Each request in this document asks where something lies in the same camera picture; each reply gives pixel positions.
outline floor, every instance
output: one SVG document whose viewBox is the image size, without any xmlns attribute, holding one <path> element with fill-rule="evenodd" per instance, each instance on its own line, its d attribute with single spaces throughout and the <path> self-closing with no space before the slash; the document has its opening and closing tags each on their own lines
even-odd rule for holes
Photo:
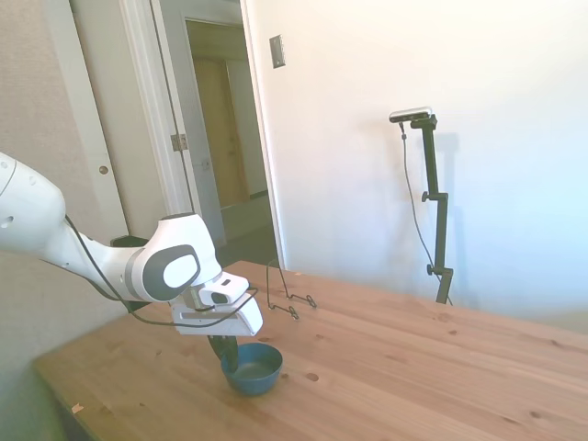
<svg viewBox="0 0 588 441">
<path fill-rule="evenodd" d="M 276 240 L 271 224 L 231 239 L 225 246 L 217 249 L 217 260 L 223 267 L 240 260 L 267 265 L 275 258 Z"/>
<path fill-rule="evenodd" d="M 227 241 L 245 236 L 272 223 L 267 194 L 242 204 L 225 207 L 221 213 Z"/>
</svg>

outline white wall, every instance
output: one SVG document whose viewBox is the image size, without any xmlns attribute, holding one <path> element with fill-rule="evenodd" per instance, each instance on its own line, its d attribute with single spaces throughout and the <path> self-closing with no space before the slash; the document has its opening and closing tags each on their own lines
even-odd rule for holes
<svg viewBox="0 0 588 441">
<path fill-rule="evenodd" d="M 267 190 L 264 156 L 261 153 L 259 126 L 255 114 L 254 89 L 251 83 L 249 62 L 228 60 L 229 81 L 231 82 L 232 103 L 234 106 L 237 130 L 243 150 L 243 166 L 253 195 Z"/>
<path fill-rule="evenodd" d="M 44 4 L 0 6 L 0 150 L 47 176 L 79 228 L 107 241 Z M 0 439 L 62 440 L 31 361 L 124 310 L 81 278 L 25 256 L 0 253 L 0 280 Z"/>
<path fill-rule="evenodd" d="M 392 110 L 432 106 L 457 305 L 588 309 L 588 4 L 247 0 L 288 267 L 433 299 Z M 286 67 L 268 39 L 282 34 Z M 409 132 L 415 193 L 425 188 Z M 417 202 L 434 246 L 435 204 Z"/>
<path fill-rule="evenodd" d="M 210 162 L 210 152 L 198 99 L 185 17 L 212 23 L 241 24 L 241 8 L 238 4 L 222 0 L 160 0 L 160 4 L 186 124 L 187 142 L 194 167 L 202 217 L 212 239 L 215 242 L 222 242 L 224 229 L 214 174 L 211 167 L 202 167 L 203 162 Z"/>
</svg>

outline door hinge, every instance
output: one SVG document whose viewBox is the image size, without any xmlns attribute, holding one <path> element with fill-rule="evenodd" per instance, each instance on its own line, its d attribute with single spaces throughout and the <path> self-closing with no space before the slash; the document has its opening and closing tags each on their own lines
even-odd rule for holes
<svg viewBox="0 0 588 441">
<path fill-rule="evenodd" d="M 174 152 L 182 152 L 187 150 L 187 139 L 186 134 L 181 133 L 180 135 L 172 135 L 172 145 L 174 146 Z"/>
</svg>

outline wooden table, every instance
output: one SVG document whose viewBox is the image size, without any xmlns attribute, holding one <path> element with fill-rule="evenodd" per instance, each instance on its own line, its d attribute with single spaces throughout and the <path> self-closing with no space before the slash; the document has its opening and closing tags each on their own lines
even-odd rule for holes
<svg viewBox="0 0 588 441">
<path fill-rule="evenodd" d="M 432 301 L 265 268 L 248 341 L 284 355 L 265 396 L 234 393 L 207 339 L 123 317 L 40 358 L 37 369 L 99 440 L 588 440 L 588 337 Z M 168 321 L 166 304 L 140 313 Z"/>
</svg>

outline black cable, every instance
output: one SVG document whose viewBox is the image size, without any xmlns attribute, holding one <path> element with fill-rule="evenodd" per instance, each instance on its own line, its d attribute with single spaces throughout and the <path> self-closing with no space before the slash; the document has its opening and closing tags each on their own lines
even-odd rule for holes
<svg viewBox="0 0 588 441">
<path fill-rule="evenodd" d="M 225 320 L 230 319 L 233 315 L 235 315 L 237 312 L 239 312 L 247 304 L 247 302 L 249 302 L 251 299 L 253 299 L 257 295 L 257 293 L 259 292 L 259 289 L 253 288 L 253 293 L 250 294 L 251 297 L 249 299 L 247 299 L 239 308 L 237 308 L 235 311 L 232 311 L 232 312 L 228 313 L 227 315 L 225 315 L 224 317 L 218 319 L 217 321 L 212 322 L 212 323 L 208 323 L 208 324 L 187 324 L 187 323 L 175 323 L 175 322 L 155 322 L 153 320 L 143 319 L 139 314 L 137 314 L 135 311 L 133 311 L 130 308 L 129 303 L 126 300 L 124 300 L 122 298 L 122 296 L 120 296 L 120 294 L 115 290 L 115 288 L 112 286 L 112 284 L 108 281 L 107 277 L 104 275 L 104 273 L 102 272 L 102 270 L 100 269 L 100 267 L 96 263 L 96 260 L 94 260 L 94 257 L 92 256 L 92 253 L 90 253 L 90 250 L 88 250 L 87 246 L 85 245 L 84 239 L 82 239 L 82 236 L 81 236 L 80 232 L 77 231 L 77 228 L 75 228 L 75 225 L 72 222 L 72 220 L 69 218 L 69 216 L 65 215 L 65 219 L 67 220 L 67 223 L 69 223 L 70 226 L 72 227 L 72 230 L 73 230 L 73 233 L 75 234 L 75 237 L 77 237 L 77 240 L 82 245 L 82 248 L 84 248 L 85 254 L 87 255 L 88 259 L 90 259 L 90 262 L 94 266 L 94 269 L 96 270 L 96 272 L 100 275 L 100 277 L 102 277 L 102 280 L 104 280 L 104 282 L 107 284 L 107 286 L 110 288 L 110 290 L 112 290 L 112 292 L 117 297 L 117 299 L 120 302 L 122 302 L 123 305 L 125 305 L 125 308 L 127 308 L 127 311 L 129 312 L 129 314 L 132 315 L 135 319 L 137 319 L 140 322 L 147 323 L 147 324 L 152 324 L 152 325 L 155 325 L 155 326 L 180 326 L 180 327 L 183 327 L 183 328 L 200 328 L 200 329 L 201 328 L 210 328 L 211 326 L 216 326 L 217 324 L 222 323 Z"/>
<path fill-rule="evenodd" d="M 267 306 L 271 308 L 271 301 L 269 301 L 269 267 L 271 267 L 272 264 L 277 264 L 277 269 L 279 271 L 279 275 L 282 277 L 282 285 L 284 285 L 284 290 L 286 291 L 286 298 L 287 299 L 291 299 L 292 296 L 290 296 L 289 292 L 288 292 L 288 285 L 286 285 L 286 279 L 284 278 L 284 273 L 282 272 L 282 267 L 280 266 L 279 262 L 277 259 L 272 259 L 270 260 L 267 265 L 266 265 L 266 291 L 267 291 Z"/>
<path fill-rule="evenodd" d="M 406 133 L 404 132 L 404 124 L 400 123 L 400 126 L 402 132 L 402 146 L 404 150 L 404 175 L 406 176 L 406 186 L 408 187 L 408 194 L 411 197 L 411 207 L 413 208 L 414 226 L 416 227 L 416 232 L 419 235 L 419 239 L 421 240 L 421 244 L 423 245 L 424 251 L 426 252 L 427 257 L 429 258 L 429 263 L 431 264 L 431 267 L 434 267 L 435 265 L 433 264 L 433 258 L 431 257 L 431 253 L 429 253 L 429 249 L 427 248 L 426 243 L 424 243 L 423 235 L 421 234 L 421 228 L 419 227 L 419 222 L 416 219 L 416 208 L 414 207 L 413 189 L 411 187 L 411 180 L 408 177 L 408 167 L 406 166 Z M 437 277 L 437 280 L 439 281 L 439 283 L 441 283 L 441 277 L 439 277 L 438 274 L 435 274 L 435 277 Z M 451 298 L 448 295 L 447 301 L 451 306 L 453 306 L 453 301 L 451 301 Z"/>
</svg>

